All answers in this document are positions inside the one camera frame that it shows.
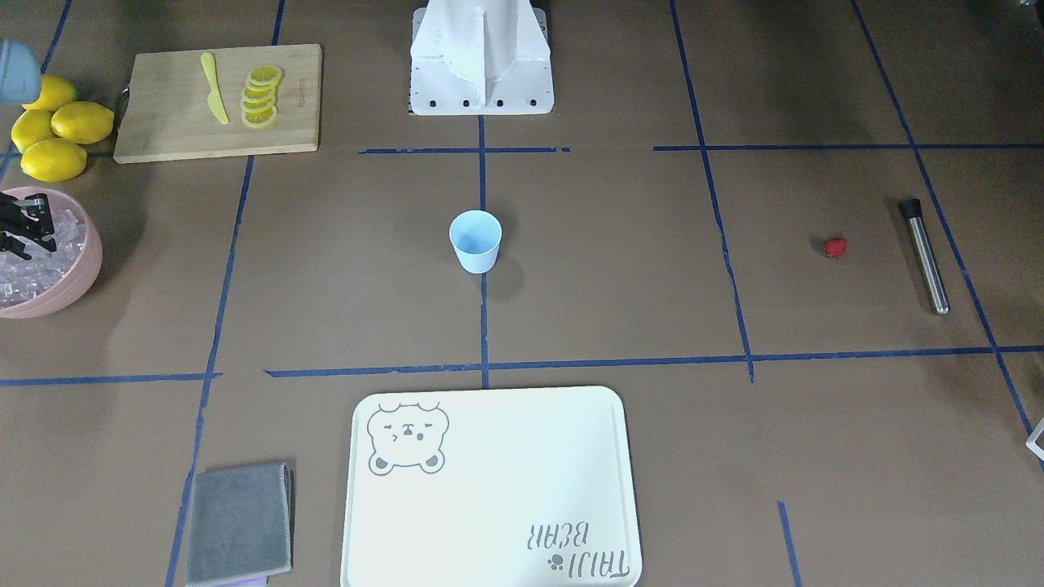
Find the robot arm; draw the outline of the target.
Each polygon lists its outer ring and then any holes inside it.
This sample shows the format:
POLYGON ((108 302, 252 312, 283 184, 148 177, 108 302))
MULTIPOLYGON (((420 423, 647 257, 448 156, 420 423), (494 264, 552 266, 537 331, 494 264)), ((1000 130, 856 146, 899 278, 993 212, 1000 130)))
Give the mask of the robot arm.
MULTIPOLYGON (((2 40, 1 100, 4 104, 30 103, 42 92, 42 74, 33 50, 24 43, 2 40)), ((16 198, 1 193, 1 249, 25 261, 33 259, 27 242, 47 252, 56 251, 55 224, 48 197, 34 193, 16 198)))

